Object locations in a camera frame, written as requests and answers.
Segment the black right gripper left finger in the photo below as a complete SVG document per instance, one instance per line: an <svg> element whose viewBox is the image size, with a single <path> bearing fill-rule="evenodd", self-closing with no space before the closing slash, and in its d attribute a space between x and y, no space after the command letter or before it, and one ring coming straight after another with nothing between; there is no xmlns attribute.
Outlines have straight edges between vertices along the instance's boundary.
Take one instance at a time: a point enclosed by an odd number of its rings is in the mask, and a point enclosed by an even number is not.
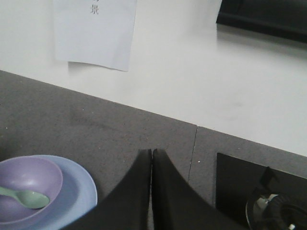
<svg viewBox="0 0 307 230"><path fill-rule="evenodd" d="M152 151L143 149L118 185L95 208L64 230L146 230Z"/></svg>

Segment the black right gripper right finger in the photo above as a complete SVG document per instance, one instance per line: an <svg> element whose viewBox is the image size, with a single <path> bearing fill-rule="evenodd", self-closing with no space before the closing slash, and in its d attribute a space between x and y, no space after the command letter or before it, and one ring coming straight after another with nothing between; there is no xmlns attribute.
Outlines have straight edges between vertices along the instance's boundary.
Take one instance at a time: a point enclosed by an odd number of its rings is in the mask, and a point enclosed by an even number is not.
<svg viewBox="0 0 307 230"><path fill-rule="evenodd" d="M163 149L153 151L152 209L156 230L244 229L204 201Z"/></svg>

